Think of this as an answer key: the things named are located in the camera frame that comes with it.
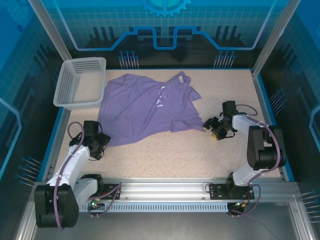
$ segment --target purple t-shirt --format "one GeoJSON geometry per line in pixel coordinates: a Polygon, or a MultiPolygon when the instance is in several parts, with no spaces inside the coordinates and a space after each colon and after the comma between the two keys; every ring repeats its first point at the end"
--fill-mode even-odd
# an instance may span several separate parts
{"type": "Polygon", "coordinates": [[[183,72],[168,82],[133,74],[110,80],[98,115],[103,132],[111,137],[108,146],[136,143],[166,131],[204,131],[192,104],[201,96],[190,82],[183,72]]]}

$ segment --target beige work surface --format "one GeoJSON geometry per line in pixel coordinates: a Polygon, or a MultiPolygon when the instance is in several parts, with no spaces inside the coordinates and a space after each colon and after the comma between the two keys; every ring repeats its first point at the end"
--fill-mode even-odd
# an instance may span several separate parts
{"type": "MultiPolygon", "coordinates": [[[[191,78],[190,85],[202,96],[202,99],[194,101],[193,104],[203,121],[218,116],[222,111],[222,103],[228,100],[255,107],[259,113],[255,118],[264,120],[249,70],[183,71],[191,78]]],[[[166,82],[179,72],[181,71],[178,69],[107,70],[106,82],[128,73],[166,82]]],[[[250,112],[250,109],[238,110],[250,112]]],[[[98,112],[99,108],[73,110],[69,123],[96,121],[98,112]]],[[[79,132],[76,125],[71,127],[73,136],[79,132]]],[[[67,155],[69,141],[66,132],[56,170],[67,155]]],[[[92,173],[101,174],[103,177],[122,178],[226,177],[246,162],[246,155],[247,137],[240,132],[233,138],[218,141],[211,136],[211,131],[168,131],[151,135],[137,143],[107,147],[104,157],[100,161],[88,161],[80,175],[92,173]]],[[[280,173],[275,170],[264,177],[280,177],[280,173]]]]}

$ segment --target gear logo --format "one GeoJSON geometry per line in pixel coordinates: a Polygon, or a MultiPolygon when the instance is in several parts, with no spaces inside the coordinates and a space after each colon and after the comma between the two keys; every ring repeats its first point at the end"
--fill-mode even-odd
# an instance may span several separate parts
{"type": "Polygon", "coordinates": [[[22,24],[29,16],[28,0],[2,0],[0,6],[6,7],[18,24],[22,24]]]}
{"type": "Polygon", "coordinates": [[[174,14],[180,14],[180,10],[187,9],[186,5],[191,4],[191,0],[141,0],[144,10],[149,10],[150,14],[157,17],[168,15],[173,17],[174,14]]]}

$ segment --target laundry basket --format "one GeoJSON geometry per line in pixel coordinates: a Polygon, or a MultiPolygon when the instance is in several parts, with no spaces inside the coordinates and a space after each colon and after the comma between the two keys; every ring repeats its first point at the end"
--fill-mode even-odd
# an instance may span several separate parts
{"type": "Polygon", "coordinates": [[[60,70],[53,104],[68,110],[100,107],[104,97],[106,59],[66,60],[60,70]]]}

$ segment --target blue enclosure wall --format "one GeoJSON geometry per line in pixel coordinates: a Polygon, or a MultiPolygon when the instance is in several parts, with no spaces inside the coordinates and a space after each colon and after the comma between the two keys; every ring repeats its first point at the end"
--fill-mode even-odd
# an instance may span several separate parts
{"type": "Polygon", "coordinates": [[[320,192],[319,1],[302,0],[261,71],[301,192],[320,192]]]}
{"type": "Polygon", "coordinates": [[[21,158],[44,157],[62,60],[28,1],[0,1],[0,23],[0,233],[9,240],[38,174],[21,158]]]}
{"type": "Polygon", "coordinates": [[[43,2],[74,58],[101,56],[109,69],[251,68],[287,0],[43,2]]]}

